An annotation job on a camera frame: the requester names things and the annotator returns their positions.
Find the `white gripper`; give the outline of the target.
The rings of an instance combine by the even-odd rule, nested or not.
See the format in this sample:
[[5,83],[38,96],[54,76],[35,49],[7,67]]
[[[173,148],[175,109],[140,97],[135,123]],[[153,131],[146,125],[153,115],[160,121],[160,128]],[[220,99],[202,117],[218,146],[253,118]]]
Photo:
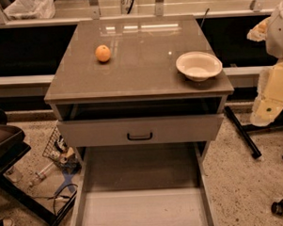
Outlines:
[[[251,41],[266,39],[269,17],[263,19],[251,29],[247,38]],[[252,106],[250,122],[258,127],[275,121],[283,110],[283,60],[279,60],[271,69],[263,70],[259,75],[258,97]]]

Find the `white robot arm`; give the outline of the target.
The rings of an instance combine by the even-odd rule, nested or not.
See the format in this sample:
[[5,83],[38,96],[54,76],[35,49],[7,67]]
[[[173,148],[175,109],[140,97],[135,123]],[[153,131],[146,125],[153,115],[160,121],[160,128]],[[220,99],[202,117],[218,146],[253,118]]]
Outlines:
[[249,31],[247,38],[257,42],[264,40],[267,53],[277,59],[272,68],[259,74],[258,97],[253,103],[250,121],[261,127],[274,122],[283,110],[283,1],[270,17]]

